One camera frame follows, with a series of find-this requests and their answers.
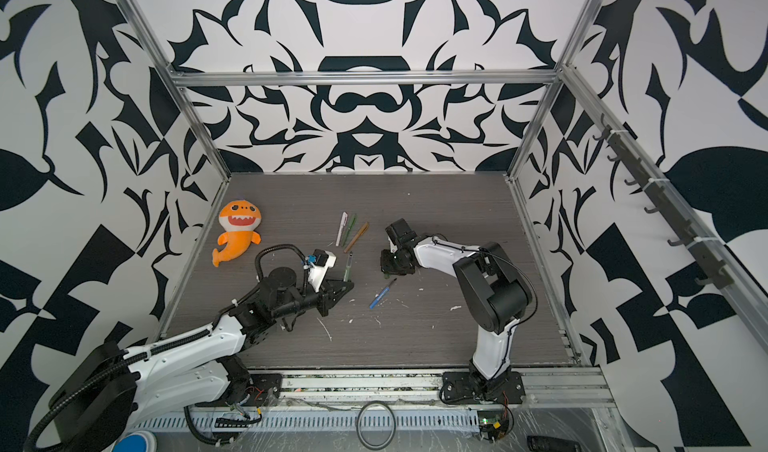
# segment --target white scratch mark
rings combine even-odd
[[[331,332],[328,332],[328,327],[326,327],[326,325],[319,318],[317,318],[317,321],[320,323],[322,328],[324,328],[326,330],[326,334],[328,334],[328,340],[333,342],[333,337],[331,337]]]

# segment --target black and white wallpaper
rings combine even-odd
[[[114,0],[0,0],[0,97],[0,449],[20,450],[94,347],[157,331],[220,177]]]
[[[584,0],[138,0],[179,71],[552,68]]]
[[[519,176],[582,360],[602,367],[638,450],[762,450],[768,355],[595,136],[563,89]]]
[[[604,0],[575,61],[763,287],[766,33],[764,0]],[[520,176],[585,359],[639,450],[764,449],[768,356],[593,136],[564,90]]]
[[[195,87],[233,172],[506,170],[542,84]]]

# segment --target orange shark plush toy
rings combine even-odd
[[[247,200],[235,200],[225,205],[219,214],[219,224],[225,233],[219,236],[220,246],[226,244],[224,250],[214,249],[214,266],[220,262],[232,260],[243,255],[253,242],[261,242],[261,236],[254,229],[261,223],[261,212],[258,207]]]

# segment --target plush toy's mouth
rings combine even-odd
[[[229,216],[228,219],[233,226],[250,226],[256,221],[256,217],[249,216]]]

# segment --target gray ring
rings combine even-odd
[[[362,416],[362,413],[368,410],[373,405],[380,405],[384,407],[387,412],[389,412],[389,415],[392,416],[392,432],[389,433],[389,437],[384,440],[384,443],[381,445],[371,445],[370,443],[366,442],[364,438],[362,438],[362,432],[360,431],[360,417]],[[357,432],[357,438],[360,440],[360,444],[362,444],[363,447],[369,449],[369,450],[381,450],[388,445],[392,443],[392,440],[395,438],[395,432],[397,431],[397,419],[395,418],[395,413],[392,412],[392,409],[389,408],[389,405],[379,402],[378,400],[374,400],[373,402],[369,402],[368,404],[365,404],[362,406],[362,409],[360,409],[360,412],[357,415],[357,419],[355,419],[355,432]]]

